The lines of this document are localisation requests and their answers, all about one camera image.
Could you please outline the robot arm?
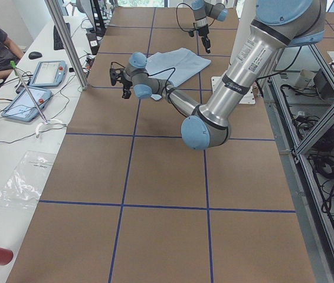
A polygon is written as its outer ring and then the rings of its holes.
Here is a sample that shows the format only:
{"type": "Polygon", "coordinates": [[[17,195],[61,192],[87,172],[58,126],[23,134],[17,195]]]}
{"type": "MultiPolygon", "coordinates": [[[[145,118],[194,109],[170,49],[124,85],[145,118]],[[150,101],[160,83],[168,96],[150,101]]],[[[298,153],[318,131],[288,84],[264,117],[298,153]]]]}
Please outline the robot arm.
{"type": "Polygon", "coordinates": [[[216,3],[214,5],[203,0],[193,1],[191,8],[193,10],[195,22],[193,30],[189,31],[188,34],[190,37],[193,37],[194,32],[196,31],[202,41],[205,52],[209,54],[211,52],[211,42],[208,38],[209,25],[207,18],[223,22],[228,15],[228,10],[222,3],[216,3]]]}
{"type": "Polygon", "coordinates": [[[188,147],[205,150],[224,144],[231,133],[229,115],[275,52],[317,43],[324,35],[326,1],[257,1],[255,8],[249,37],[207,103],[199,104],[168,80],[152,78],[141,52],[133,53],[119,72],[110,72],[111,83],[122,83],[125,99],[131,94],[139,99],[154,94],[165,98],[185,116],[181,134],[188,147]]]}

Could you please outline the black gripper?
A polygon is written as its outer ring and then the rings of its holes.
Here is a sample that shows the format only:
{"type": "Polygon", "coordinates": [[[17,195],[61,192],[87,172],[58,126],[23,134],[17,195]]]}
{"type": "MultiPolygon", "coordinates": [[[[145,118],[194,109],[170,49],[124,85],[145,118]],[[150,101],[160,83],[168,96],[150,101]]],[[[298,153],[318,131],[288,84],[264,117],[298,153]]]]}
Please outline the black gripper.
{"type": "Polygon", "coordinates": [[[211,53],[211,42],[208,38],[209,26],[208,24],[198,27],[198,35],[202,38],[202,43],[207,54],[211,53]]]}
{"type": "Polygon", "coordinates": [[[126,73],[125,69],[122,69],[122,74],[121,74],[121,83],[123,84],[123,99],[130,99],[131,96],[131,91],[130,88],[132,86],[132,81],[131,78],[128,76],[126,73]]]}

